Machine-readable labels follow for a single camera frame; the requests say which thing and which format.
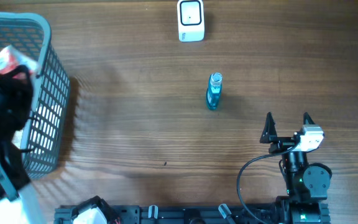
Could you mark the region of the red Kleenex tissue pack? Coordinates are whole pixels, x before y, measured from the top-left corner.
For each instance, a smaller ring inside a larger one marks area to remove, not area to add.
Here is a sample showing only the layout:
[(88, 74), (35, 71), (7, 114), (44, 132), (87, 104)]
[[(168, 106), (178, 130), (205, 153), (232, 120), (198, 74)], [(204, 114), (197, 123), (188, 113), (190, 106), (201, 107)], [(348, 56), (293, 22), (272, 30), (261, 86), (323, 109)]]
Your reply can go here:
[(39, 64), (34, 59), (26, 56), (12, 45), (8, 45), (0, 51), (0, 74), (13, 71), (19, 65), (25, 65), (30, 74), (39, 71)]

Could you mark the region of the blue liquid bottle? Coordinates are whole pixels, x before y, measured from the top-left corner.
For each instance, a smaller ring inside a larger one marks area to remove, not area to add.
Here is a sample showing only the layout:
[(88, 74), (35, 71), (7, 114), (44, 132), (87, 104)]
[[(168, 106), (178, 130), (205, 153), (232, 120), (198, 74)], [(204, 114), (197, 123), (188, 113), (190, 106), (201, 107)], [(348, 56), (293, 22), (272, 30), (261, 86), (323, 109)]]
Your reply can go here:
[(206, 90), (206, 104), (210, 110), (218, 107), (219, 99), (223, 89), (223, 75), (221, 73), (212, 73), (208, 80), (208, 88)]

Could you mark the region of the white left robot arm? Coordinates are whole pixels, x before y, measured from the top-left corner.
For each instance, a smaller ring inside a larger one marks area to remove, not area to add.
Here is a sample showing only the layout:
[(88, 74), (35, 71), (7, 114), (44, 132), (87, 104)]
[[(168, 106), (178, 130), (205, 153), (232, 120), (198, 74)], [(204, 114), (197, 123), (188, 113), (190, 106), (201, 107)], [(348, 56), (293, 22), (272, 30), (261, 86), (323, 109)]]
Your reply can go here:
[(34, 88), (29, 69), (0, 74), (0, 223), (45, 223), (39, 201), (12, 139), (31, 119)]

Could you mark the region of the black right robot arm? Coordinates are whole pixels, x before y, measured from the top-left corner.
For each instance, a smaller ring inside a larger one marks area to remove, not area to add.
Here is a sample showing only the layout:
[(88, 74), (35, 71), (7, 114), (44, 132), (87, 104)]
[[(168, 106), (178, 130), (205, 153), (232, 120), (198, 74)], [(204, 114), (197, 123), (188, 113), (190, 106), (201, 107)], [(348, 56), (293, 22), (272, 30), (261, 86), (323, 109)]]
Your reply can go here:
[(303, 125), (292, 137), (280, 137), (271, 113), (267, 113), (260, 142), (269, 144), (271, 156), (281, 156), (280, 172), (287, 188), (286, 196), (278, 196), (270, 220), (273, 223), (330, 223), (328, 198), (332, 170), (322, 163), (310, 163), (307, 154), (319, 148), (323, 129), (308, 113)]

